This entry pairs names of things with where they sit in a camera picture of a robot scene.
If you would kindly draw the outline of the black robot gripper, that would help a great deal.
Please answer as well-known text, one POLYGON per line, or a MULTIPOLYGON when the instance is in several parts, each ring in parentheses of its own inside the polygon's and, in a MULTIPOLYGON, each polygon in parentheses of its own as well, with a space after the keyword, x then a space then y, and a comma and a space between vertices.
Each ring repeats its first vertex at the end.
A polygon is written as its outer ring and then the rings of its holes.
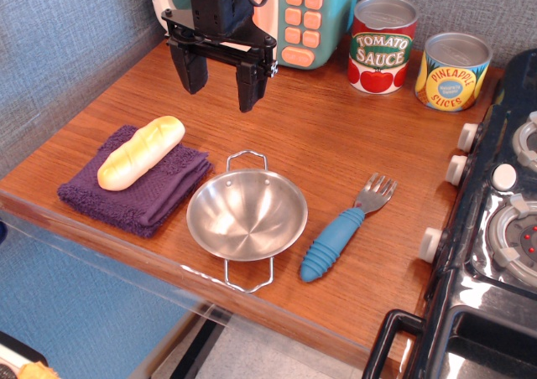
POLYGON ((268 0, 190 0, 188 9, 166 8, 168 45, 182 86, 194 95, 208 81, 207 59, 236 67, 239 109, 249 112, 278 71, 276 39, 253 21, 268 0))

